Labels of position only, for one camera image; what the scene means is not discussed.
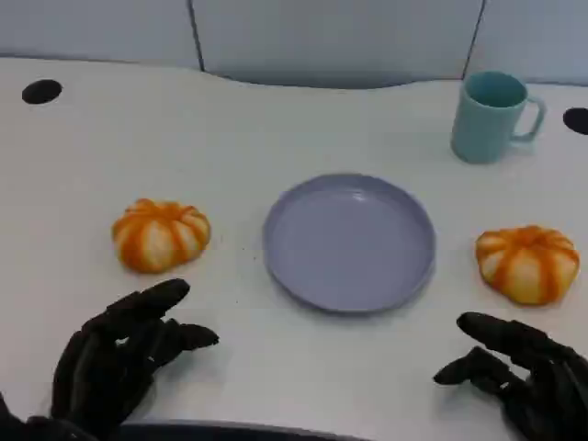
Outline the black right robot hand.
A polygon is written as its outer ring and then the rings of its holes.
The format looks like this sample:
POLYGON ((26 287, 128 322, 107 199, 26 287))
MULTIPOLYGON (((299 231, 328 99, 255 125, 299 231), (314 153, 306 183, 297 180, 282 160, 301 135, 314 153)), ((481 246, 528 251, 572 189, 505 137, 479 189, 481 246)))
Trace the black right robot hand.
POLYGON ((587 438, 587 359, 518 321, 465 312, 459 329, 481 343, 441 368, 439 385, 468 382, 492 395, 524 440, 587 438))

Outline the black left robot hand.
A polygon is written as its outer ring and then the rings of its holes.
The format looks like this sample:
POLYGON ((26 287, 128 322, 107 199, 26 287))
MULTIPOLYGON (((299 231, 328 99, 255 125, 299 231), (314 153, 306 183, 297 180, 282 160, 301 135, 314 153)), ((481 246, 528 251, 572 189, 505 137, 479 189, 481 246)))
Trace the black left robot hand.
POLYGON ((70 338, 53 375, 51 417, 108 439, 182 353, 216 345, 209 328, 164 316, 189 292, 181 278, 107 306, 70 338))

